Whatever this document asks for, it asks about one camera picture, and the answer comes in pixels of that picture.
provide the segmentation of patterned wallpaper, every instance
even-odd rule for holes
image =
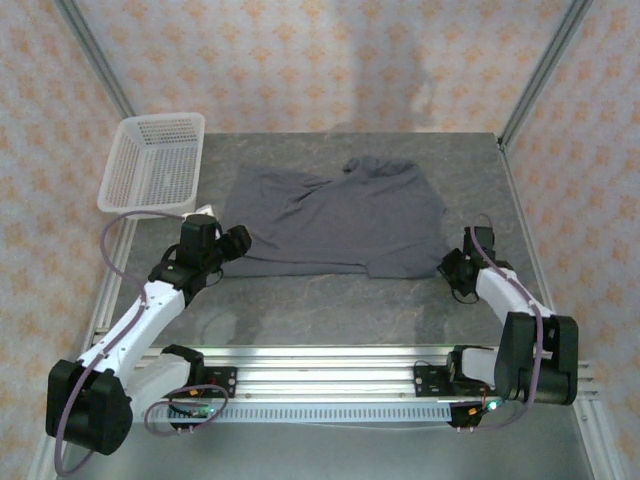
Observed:
[[[640,3],[594,2],[509,151],[557,308],[640,472]]]
[[[104,271],[95,205],[119,118],[53,1],[4,0],[0,30],[0,477],[18,479]]]
[[[80,0],[139,114],[499,133],[569,0]]]

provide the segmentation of plastic basket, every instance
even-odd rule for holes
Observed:
[[[204,116],[199,113],[121,121],[102,177],[98,208],[111,213],[194,211],[203,141]]]

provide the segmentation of gray table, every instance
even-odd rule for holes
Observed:
[[[337,176],[349,158],[365,154],[411,158],[423,168],[447,205],[443,231],[452,248],[461,246],[463,227],[478,213],[491,215],[499,258],[538,295],[490,134],[207,135],[198,204],[211,203],[221,214],[240,162]],[[178,234],[174,221],[140,221],[127,272],[145,277]],[[134,295],[122,287],[116,317]],[[500,334],[501,324],[487,305],[456,303],[442,278],[325,275],[224,279],[201,293],[157,344],[495,345]],[[491,421],[500,423],[518,406],[505,406]],[[435,425],[402,431],[376,426],[217,424],[193,436],[157,439],[137,424],[113,456],[95,455],[77,478],[591,478],[571,408],[535,405],[516,424],[473,434]],[[68,453],[73,465],[84,452],[72,446]]]
[[[509,406],[496,415],[503,421],[512,411]],[[456,434],[448,426],[411,428],[220,424],[193,436],[155,438],[136,425],[120,450],[110,457],[94,455],[74,478],[592,478],[570,408],[536,405],[517,424],[473,434]],[[74,447],[69,465],[83,454]]]
[[[412,159],[447,211],[443,232],[461,247],[463,228],[488,213],[500,259],[538,294],[514,200],[495,138],[486,133],[301,133],[206,135],[198,205],[221,216],[241,162],[339,176],[352,157]],[[171,220],[138,222],[127,272],[146,277],[175,243]],[[133,302],[123,285],[115,318]],[[158,345],[498,344],[501,324],[483,302],[456,303],[446,282],[380,280],[366,275],[226,278],[196,297],[158,337]]]

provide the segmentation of metal post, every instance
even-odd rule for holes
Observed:
[[[131,106],[113,70],[111,70],[107,58],[100,48],[100,45],[98,45],[93,33],[91,33],[76,2],[74,0],[55,0],[55,3],[67,21],[69,28],[78,39],[82,51],[122,118],[134,117],[136,115],[135,110]]]
[[[508,148],[509,143],[513,140],[520,125],[522,125],[522,122],[533,107],[538,95],[540,95],[540,92],[544,88],[547,79],[551,76],[551,73],[553,73],[571,37],[573,37],[573,34],[578,30],[592,1],[593,0],[574,0],[569,10],[567,10],[556,34],[551,39],[549,46],[538,62],[536,69],[533,71],[533,75],[529,79],[520,100],[518,100],[516,108],[513,110],[511,117],[509,117],[502,135],[498,138],[498,144],[502,149]]]

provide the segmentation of gray t-shirt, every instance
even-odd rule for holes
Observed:
[[[447,248],[444,204],[412,161],[354,158],[342,177],[241,165],[223,226],[245,225],[246,257],[225,276],[435,275]]]

